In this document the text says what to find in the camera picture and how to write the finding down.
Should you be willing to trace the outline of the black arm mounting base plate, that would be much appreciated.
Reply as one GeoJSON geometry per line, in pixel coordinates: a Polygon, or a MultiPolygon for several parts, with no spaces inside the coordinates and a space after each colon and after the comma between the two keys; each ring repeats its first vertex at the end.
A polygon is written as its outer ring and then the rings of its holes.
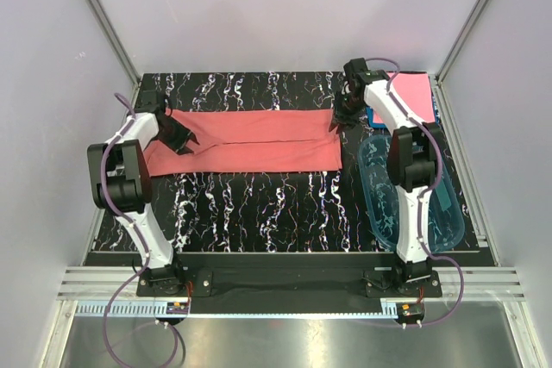
{"type": "Polygon", "coordinates": [[[196,315],[367,314],[382,299],[442,296],[429,265],[405,272],[390,253],[187,253],[146,271],[139,296],[190,295],[196,315]]]}

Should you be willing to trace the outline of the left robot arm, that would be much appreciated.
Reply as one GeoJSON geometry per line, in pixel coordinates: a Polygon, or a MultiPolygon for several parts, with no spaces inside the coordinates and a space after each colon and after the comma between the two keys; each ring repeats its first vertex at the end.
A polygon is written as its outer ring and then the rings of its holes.
{"type": "Polygon", "coordinates": [[[87,148],[93,201],[111,214],[135,243],[141,256],[141,268],[135,274],[143,295],[191,293],[192,281],[154,216],[145,151],[159,142],[172,155],[187,155],[192,153],[188,143],[198,140],[173,118],[165,94],[148,91],[136,108],[119,93],[115,98],[128,110],[125,122],[109,140],[87,148]]]}

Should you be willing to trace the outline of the left aluminium frame post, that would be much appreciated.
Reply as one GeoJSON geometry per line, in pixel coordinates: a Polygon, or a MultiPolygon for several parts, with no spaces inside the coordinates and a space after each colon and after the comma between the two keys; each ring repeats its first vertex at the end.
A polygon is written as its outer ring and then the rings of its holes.
{"type": "Polygon", "coordinates": [[[116,29],[111,22],[101,0],[85,1],[91,13],[94,15],[94,18],[96,19],[101,31],[103,32],[103,36],[110,44],[113,53],[115,54],[125,74],[129,78],[131,84],[133,86],[137,86],[141,80],[141,75],[132,63],[131,58],[129,57],[129,54],[122,44],[122,41],[118,36],[118,33],[116,32],[116,29]]]}

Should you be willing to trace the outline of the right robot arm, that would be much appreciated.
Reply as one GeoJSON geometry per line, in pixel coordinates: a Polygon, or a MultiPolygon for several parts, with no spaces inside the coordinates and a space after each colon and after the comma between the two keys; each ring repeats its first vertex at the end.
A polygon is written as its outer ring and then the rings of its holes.
{"type": "Polygon", "coordinates": [[[356,58],[344,67],[345,85],[334,98],[330,132],[340,133],[358,123],[358,114],[369,107],[391,134],[386,170],[398,194],[398,244],[395,263],[382,290],[392,288],[402,296],[420,296],[431,284],[432,253],[428,222],[432,191],[442,177],[442,154],[434,133],[435,123],[425,122],[398,95],[392,83],[399,64],[388,75],[368,67],[368,59],[356,58]]]}

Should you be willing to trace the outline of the right aluminium frame post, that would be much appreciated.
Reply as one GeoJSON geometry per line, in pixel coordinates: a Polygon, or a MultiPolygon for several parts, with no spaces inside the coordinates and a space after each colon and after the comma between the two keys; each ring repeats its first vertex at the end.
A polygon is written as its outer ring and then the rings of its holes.
{"type": "Polygon", "coordinates": [[[471,33],[476,28],[480,18],[484,15],[486,9],[490,5],[492,0],[476,0],[474,6],[471,8],[467,15],[467,19],[464,21],[460,32],[456,36],[452,47],[449,49],[444,61],[442,62],[439,70],[435,74],[435,79],[438,84],[442,84],[450,73],[452,66],[460,56],[463,47],[469,40],[471,33]]]}

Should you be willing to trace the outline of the coral red t shirt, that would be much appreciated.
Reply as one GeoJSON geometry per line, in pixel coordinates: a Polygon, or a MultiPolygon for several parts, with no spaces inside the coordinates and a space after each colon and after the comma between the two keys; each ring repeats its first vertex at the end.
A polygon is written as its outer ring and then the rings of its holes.
{"type": "Polygon", "coordinates": [[[172,113],[198,139],[177,155],[155,140],[145,153],[152,177],[180,173],[334,172],[341,142],[330,109],[172,113]]]}

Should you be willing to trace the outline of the folded blue t shirt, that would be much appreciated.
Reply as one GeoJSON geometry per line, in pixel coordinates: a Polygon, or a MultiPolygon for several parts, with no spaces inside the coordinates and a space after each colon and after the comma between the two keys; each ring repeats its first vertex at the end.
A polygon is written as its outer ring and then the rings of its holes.
{"type": "MultiPolygon", "coordinates": [[[[426,122],[439,122],[439,115],[437,114],[436,106],[432,100],[432,97],[430,97],[429,100],[415,99],[414,101],[407,101],[406,103],[416,115],[419,115],[426,122]]],[[[371,107],[367,107],[367,119],[371,128],[386,127],[380,116],[371,107]]]]}

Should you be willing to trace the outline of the aluminium frame post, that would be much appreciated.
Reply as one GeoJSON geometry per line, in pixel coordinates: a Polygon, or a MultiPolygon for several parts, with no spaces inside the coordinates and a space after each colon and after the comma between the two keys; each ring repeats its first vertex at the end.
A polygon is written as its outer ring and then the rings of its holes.
{"type": "Polygon", "coordinates": [[[131,84],[133,86],[137,86],[141,80],[141,75],[132,63],[131,58],[129,57],[129,54],[122,44],[122,41],[118,36],[118,33],[116,32],[116,29],[111,22],[101,0],[85,1],[91,13],[94,15],[94,18],[96,19],[101,31],[103,32],[103,36],[110,44],[113,53],[115,54],[125,74],[129,78],[131,84]]]}
{"type": "Polygon", "coordinates": [[[464,21],[460,32],[456,36],[452,47],[449,49],[444,61],[442,62],[439,70],[435,74],[435,79],[438,84],[442,84],[450,73],[452,66],[460,56],[463,47],[469,40],[471,33],[476,28],[480,18],[484,15],[486,9],[490,5],[492,0],[476,0],[474,6],[471,8],[467,15],[467,19],[464,21]]]}

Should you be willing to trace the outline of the folded pink t shirt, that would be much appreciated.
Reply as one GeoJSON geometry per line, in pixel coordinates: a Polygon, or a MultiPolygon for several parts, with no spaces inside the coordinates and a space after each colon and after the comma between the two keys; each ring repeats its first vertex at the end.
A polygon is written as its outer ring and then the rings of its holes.
{"type": "Polygon", "coordinates": [[[419,123],[426,122],[406,102],[415,99],[429,100],[432,97],[427,73],[399,73],[392,81],[390,91],[387,91],[387,84],[388,80],[385,78],[375,80],[365,89],[364,98],[367,106],[380,116],[390,132],[403,126],[415,127],[416,124],[411,119],[416,119],[419,123]]]}

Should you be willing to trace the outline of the teal transparent plastic basket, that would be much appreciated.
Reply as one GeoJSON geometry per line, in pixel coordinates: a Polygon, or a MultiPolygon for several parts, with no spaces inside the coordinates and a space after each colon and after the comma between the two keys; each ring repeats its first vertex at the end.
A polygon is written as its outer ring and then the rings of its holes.
{"type": "MultiPolygon", "coordinates": [[[[386,170],[391,137],[374,135],[358,150],[358,166],[371,229],[379,244],[395,251],[399,237],[398,193],[386,170]]],[[[433,190],[429,208],[429,244],[433,253],[456,247],[464,237],[465,224],[460,204],[447,169],[433,190]]]]}

